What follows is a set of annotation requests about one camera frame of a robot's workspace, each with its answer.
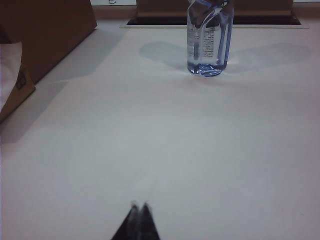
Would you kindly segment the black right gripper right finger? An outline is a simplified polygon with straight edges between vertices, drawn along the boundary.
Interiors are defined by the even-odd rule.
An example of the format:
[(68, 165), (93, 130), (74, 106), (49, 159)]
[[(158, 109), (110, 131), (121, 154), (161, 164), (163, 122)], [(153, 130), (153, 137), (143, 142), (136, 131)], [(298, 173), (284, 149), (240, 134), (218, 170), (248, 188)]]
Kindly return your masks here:
[(139, 239), (140, 240), (160, 240), (152, 211), (150, 206), (145, 202), (140, 210), (139, 219)]

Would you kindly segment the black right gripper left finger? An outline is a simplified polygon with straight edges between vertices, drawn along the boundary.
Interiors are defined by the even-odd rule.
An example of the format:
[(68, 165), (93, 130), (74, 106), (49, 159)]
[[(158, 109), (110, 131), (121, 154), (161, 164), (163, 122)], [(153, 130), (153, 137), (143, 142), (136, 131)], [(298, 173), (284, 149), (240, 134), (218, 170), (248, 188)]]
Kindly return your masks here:
[(111, 238), (112, 240), (135, 240), (137, 238), (140, 207), (137, 202), (131, 203), (130, 210)]

